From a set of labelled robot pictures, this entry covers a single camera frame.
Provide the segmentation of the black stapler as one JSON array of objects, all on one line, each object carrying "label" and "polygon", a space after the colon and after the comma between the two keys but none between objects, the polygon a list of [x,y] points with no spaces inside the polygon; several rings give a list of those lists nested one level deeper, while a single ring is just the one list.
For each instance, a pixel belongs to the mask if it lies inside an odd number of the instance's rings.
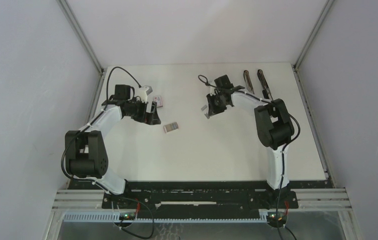
[{"label": "black stapler", "polygon": [[265,75],[264,75],[264,73],[261,69],[257,70],[257,77],[258,77],[258,80],[259,80],[259,82],[260,82],[260,84],[263,88],[262,93],[263,93],[264,98],[273,100],[270,88],[269,88],[268,83],[265,79]]}]

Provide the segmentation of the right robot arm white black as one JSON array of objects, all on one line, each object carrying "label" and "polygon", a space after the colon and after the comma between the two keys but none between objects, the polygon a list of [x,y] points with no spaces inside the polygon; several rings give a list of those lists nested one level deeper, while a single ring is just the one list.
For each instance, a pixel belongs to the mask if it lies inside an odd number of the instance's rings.
[{"label": "right robot arm white black", "polygon": [[266,203],[279,208],[286,200],[280,189],[289,183],[286,175],[288,145],[299,136],[294,129],[299,123],[288,113],[282,99],[257,97],[245,91],[243,86],[234,86],[227,75],[215,79],[213,84],[203,75],[198,79],[210,88],[207,104],[202,107],[206,118],[223,113],[227,107],[243,109],[255,118],[259,141],[268,150],[266,181],[272,190],[265,195]]}]

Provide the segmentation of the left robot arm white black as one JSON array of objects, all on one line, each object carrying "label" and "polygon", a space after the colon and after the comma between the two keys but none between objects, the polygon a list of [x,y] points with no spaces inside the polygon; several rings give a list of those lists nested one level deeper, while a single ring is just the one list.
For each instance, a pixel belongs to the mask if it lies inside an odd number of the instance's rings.
[{"label": "left robot arm white black", "polygon": [[135,89],[117,84],[114,94],[102,104],[101,109],[85,126],[65,134],[65,150],[61,159],[63,173],[71,179],[90,181],[108,194],[120,208],[132,205],[133,195],[125,190],[126,180],[108,166],[104,138],[124,117],[147,124],[159,125],[157,103],[149,101],[152,88],[148,85]]}]

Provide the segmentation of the staple box tray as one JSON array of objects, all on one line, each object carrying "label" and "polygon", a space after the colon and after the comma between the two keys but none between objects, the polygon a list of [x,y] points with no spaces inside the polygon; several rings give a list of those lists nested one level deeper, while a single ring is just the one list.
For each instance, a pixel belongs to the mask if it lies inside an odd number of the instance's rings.
[{"label": "staple box tray", "polygon": [[179,129],[179,125],[178,125],[177,122],[172,122],[172,123],[164,125],[163,128],[164,128],[164,132],[167,134],[167,133],[169,133],[171,131],[178,130]]}]

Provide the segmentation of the silver black staple remover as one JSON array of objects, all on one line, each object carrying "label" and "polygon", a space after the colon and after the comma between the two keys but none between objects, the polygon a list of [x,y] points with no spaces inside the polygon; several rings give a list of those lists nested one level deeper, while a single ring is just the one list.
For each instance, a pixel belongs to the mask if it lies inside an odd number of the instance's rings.
[{"label": "silver black staple remover", "polygon": [[248,90],[248,92],[254,94],[255,92],[254,92],[254,88],[253,88],[248,70],[243,71],[243,78],[244,78],[244,82],[245,82],[246,89]]}]

